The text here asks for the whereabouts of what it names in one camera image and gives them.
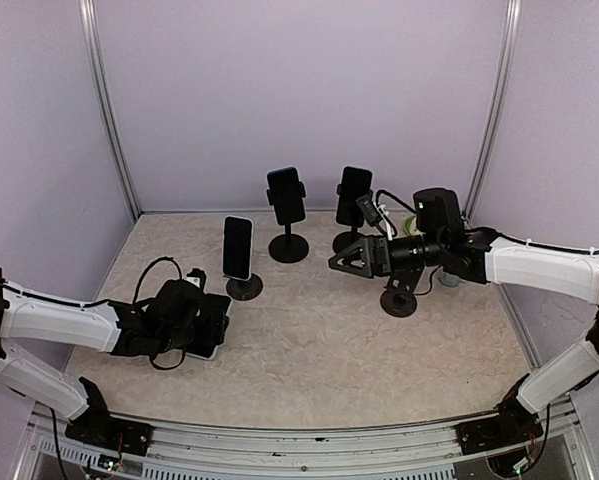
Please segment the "black pole phone stand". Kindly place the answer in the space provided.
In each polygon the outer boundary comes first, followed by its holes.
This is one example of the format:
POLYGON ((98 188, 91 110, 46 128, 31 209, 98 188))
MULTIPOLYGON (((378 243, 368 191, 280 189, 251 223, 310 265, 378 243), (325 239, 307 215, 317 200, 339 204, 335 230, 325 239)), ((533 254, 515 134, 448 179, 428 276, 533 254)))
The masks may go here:
POLYGON ((268 245, 271 258, 277 262, 296 263, 308 255, 307 240, 301 235, 293 233, 292 225, 280 225, 284 227, 284 233, 274 237, 268 245))
POLYGON ((332 248, 335 253, 341 252, 344 248, 348 247, 350 244, 352 244, 354 241, 358 240, 361 237, 361 234, 358 232, 358 230, 361 227, 346 227, 347 230, 337 234, 333 240, 332 248))

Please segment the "black folding stand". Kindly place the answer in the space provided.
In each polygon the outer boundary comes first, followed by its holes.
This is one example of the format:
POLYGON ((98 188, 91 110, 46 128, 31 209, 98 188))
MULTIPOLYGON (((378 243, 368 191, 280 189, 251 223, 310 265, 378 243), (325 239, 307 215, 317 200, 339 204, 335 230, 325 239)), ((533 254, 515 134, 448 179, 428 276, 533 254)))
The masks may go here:
POLYGON ((415 269, 393 274, 380 296, 380 306, 385 313, 396 318, 406 318, 414 314, 418 303, 415 289, 423 270, 415 269))
POLYGON ((262 279, 253 274, 248 280, 229 279, 226 283, 227 294, 236 301, 253 300, 263 291, 262 279))

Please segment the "teal phone black screen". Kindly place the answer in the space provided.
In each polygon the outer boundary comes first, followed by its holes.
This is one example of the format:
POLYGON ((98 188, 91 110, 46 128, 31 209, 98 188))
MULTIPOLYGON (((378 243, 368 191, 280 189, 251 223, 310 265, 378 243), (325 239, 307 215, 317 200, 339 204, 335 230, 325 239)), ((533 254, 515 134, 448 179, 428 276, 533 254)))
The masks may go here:
POLYGON ((337 186, 338 203, 336 222, 340 225, 360 228, 364 216, 356 201, 371 190, 372 172, 369 170, 346 166, 343 169, 340 184, 337 186))

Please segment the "blue phone black screen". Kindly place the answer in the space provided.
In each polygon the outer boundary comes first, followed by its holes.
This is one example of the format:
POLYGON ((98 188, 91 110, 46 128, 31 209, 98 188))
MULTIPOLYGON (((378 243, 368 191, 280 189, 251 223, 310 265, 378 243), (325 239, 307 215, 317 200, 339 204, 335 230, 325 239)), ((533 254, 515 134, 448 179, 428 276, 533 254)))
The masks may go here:
POLYGON ((305 187, 299 179, 298 170, 295 167, 274 170, 267 174, 266 179, 267 198, 277 223, 288 225, 304 221, 305 187))

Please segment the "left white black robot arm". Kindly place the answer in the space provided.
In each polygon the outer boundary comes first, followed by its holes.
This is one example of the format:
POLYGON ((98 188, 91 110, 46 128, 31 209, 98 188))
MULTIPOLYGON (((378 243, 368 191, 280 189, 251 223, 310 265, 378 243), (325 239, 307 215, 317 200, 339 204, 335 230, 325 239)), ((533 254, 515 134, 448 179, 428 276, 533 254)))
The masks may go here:
POLYGON ((21 338, 86 347, 118 357, 214 357, 225 340, 232 301, 207 293, 200 269, 166 281, 158 293, 130 303, 83 303, 45 296, 8 282, 0 268, 0 383, 60 413, 100 445, 119 424, 95 383, 73 379, 17 345, 21 338))

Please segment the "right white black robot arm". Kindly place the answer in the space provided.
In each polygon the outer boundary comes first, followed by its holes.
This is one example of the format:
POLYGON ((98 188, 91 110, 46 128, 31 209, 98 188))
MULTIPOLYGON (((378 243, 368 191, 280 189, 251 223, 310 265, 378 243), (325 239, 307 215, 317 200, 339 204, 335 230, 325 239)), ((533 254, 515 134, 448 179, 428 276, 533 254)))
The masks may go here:
POLYGON ((488 227, 468 228, 454 191, 428 188, 413 196, 415 236, 390 233, 360 238, 328 261, 330 269, 363 278, 385 277, 382 309, 407 317, 423 270, 439 267, 477 284, 510 284, 556 292, 597 308, 588 333, 511 388, 492 419, 490 433, 514 442, 539 412, 599 373, 599 250, 519 240, 488 227))

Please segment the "green saucer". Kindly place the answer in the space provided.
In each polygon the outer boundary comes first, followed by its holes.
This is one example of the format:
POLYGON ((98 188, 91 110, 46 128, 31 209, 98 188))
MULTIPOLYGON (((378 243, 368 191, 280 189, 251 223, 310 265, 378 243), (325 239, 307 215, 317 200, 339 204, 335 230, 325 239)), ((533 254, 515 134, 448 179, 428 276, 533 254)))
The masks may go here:
POLYGON ((405 219, 403 231, 406 236, 419 236, 422 234, 417 226, 416 215, 411 215, 405 219))

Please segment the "light blue mug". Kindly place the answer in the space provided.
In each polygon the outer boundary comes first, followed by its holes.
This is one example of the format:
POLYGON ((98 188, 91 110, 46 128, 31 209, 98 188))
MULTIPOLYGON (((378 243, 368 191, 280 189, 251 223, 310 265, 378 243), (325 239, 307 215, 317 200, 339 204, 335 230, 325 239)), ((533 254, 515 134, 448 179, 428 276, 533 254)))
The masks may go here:
POLYGON ((438 279, 443 286, 448 288, 456 288, 463 283, 460 277, 447 272, 441 272, 438 279))

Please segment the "front aluminium rail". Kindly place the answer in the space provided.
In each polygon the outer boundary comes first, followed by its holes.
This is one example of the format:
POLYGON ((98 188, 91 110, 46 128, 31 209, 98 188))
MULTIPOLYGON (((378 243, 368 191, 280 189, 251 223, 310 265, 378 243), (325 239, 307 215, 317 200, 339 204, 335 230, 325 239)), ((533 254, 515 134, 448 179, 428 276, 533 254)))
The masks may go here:
POLYGON ((12 479, 488 479, 510 447, 467 455, 463 418, 349 429, 247 429, 152 421, 144 456, 125 454, 113 471, 106 450, 64 437, 65 423, 34 408, 12 479))

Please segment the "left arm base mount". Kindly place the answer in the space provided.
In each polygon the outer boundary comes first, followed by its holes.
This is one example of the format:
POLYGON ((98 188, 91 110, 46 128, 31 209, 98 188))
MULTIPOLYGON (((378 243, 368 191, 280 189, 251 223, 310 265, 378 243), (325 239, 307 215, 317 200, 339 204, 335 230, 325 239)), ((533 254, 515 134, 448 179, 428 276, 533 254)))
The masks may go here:
POLYGON ((152 435, 153 427, 148 423, 94 411, 70 420, 65 429, 65 436, 71 440, 141 457, 147 455, 152 435))

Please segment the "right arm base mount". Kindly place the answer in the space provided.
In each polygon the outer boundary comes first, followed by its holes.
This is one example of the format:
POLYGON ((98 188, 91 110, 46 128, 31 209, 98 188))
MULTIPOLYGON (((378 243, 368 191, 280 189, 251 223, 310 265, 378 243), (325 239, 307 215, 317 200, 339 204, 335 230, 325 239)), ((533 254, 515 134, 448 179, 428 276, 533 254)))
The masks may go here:
POLYGON ((464 456, 521 444, 544 434, 538 419, 518 426, 499 416, 459 423, 455 431, 464 456))

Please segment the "right aluminium frame post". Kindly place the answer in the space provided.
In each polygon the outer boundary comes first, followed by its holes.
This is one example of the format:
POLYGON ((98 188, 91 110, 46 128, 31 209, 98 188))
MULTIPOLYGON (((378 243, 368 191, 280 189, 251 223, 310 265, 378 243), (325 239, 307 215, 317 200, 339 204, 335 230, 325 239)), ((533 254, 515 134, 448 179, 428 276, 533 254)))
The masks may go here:
POLYGON ((488 168, 492 160, 500 120, 504 110, 510 72, 514 61, 521 10, 521 0, 509 0, 507 2, 502 41, 495 72, 495 83, 477 162, 464 202, 463 215, 468 221, 472 220, 475 216, 478 201, 486 182, 488 168))

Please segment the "aluminium frame post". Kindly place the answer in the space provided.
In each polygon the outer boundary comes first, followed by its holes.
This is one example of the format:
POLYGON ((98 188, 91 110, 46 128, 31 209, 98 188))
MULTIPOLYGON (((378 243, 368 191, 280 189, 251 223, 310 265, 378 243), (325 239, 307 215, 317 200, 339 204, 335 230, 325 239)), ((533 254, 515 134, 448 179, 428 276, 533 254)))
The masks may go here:
POLYGON ((132 220, 136 222, 142 215, 142 209, 124 155, 113 111, 112 99, 107 85, 105 63, 98 32, 95 2, 92 0, 81 0, 79 2, 79 11, 95 94, 110 147, 113 165, 118 176, 129 214, 132 220))
POLYGON ((492 160, 500 120, 504 110, 510 72, 514 61, 521 10, 521 0, 509 0, 507 2, 502 41, 495 72, 495 83, 477 162, 464 202, 463 215, 468 221, 472 220, 475 216, 478 201, 486 182, 488 168, 492 160))

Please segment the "left aluminium frame post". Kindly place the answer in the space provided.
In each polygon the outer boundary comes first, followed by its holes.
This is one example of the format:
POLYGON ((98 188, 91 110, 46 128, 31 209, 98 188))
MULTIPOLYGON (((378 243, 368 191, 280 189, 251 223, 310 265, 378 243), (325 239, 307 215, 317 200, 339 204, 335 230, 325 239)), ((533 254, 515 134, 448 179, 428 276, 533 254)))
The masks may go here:
POLYGON ((136 222, 142 215, 142 209, 124 155, 113 111, 112 99, 107 85, 105 63, 98 32, 95 2, 92 0, 81 0, 79 2, 79 11, 95 94, 110 147, 113 165, 118 176, 129 214, 132 220, 136 222))

